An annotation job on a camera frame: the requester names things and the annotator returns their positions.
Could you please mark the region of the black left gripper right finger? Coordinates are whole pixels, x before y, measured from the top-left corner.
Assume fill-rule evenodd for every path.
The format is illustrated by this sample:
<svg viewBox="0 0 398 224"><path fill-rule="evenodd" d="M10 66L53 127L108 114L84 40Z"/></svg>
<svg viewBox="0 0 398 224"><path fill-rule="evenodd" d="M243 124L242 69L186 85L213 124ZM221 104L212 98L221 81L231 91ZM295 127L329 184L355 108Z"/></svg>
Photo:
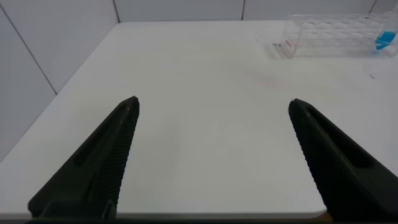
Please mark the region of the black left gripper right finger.
<svg viewBox="0 0 398 224"><path fill-rule="evenodd" d="M397 176L311 104L289 117L327 212L337 222L396 222Z"/></svg>

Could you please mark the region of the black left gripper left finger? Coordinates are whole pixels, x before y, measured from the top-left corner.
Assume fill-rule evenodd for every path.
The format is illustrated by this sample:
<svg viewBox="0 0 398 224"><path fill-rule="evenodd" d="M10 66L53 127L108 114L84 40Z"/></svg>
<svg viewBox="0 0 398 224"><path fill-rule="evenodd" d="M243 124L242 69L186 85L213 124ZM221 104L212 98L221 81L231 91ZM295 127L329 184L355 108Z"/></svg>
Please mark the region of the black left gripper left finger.
<svg viewBox="0 0 398 224"><path fill-rule="evenodd" d="M139 117L132 96L115 107L31 198L33 218L115 218Z"/></svg>

